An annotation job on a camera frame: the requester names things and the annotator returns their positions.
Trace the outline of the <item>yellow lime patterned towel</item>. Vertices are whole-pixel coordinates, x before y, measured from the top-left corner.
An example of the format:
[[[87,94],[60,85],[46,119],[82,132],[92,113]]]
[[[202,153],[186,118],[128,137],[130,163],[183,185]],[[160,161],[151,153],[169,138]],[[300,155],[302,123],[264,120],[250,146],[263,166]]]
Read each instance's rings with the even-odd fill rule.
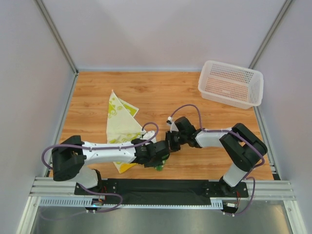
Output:
[[[108,143],[123,143],[142,136],[142,126],[135,119],[138,111],[137,107],[111,93],[106,125]]]

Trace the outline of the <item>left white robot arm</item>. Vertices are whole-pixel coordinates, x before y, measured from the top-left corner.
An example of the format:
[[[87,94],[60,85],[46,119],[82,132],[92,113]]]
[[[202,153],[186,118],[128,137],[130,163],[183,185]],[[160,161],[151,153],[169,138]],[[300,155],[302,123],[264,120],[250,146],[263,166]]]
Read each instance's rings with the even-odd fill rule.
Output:
[[[99,184],[100,174],[87,166],[106,162],[136,163],[144,167],[163,164],[170,155],[168,142],[144,139],[117,144],[96,144],[72,136],[52,150],[53,180],[73,181],[90,189]]]

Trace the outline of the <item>green cream patterned towel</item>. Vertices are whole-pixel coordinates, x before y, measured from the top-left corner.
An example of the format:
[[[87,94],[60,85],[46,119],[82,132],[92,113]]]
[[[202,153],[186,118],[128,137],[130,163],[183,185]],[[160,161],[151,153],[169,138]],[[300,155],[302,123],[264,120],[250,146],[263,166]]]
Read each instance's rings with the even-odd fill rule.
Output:
[[[164,168],[164,164],[162,164],[162,165],[157,165],[156,167],[155,167],[155,169],[157,170],[157,171],[162,171],[163,170],[163,168]]]

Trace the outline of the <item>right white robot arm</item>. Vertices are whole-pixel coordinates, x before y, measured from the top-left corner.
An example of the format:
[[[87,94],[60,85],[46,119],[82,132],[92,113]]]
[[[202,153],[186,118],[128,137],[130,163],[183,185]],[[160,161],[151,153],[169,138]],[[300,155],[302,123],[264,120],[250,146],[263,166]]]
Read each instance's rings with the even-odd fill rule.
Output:
[[[263,156],[268,152],[267,146],[242,123],[223,130],[196,129],[186,117],[176,121],[168,117],[167,123],[170,130],[166,132],[166,140],[172,152],[179,151],[184,144],[225,149],[232,165],[218,182],[217,189],[223,195],[233,192],[259,161],[263,163]]]

